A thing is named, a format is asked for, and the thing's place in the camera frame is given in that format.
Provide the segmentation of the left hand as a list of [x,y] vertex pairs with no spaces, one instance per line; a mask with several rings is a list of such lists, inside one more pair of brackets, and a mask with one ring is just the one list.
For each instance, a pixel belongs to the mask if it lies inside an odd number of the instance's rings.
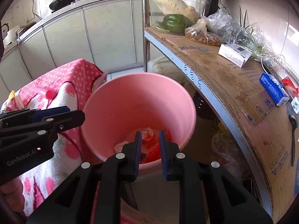
[[24,210],[25,198],[23,196],[23,184],[19,178],[15,178],[1,186],[1,192],[9,206],[15,212]]

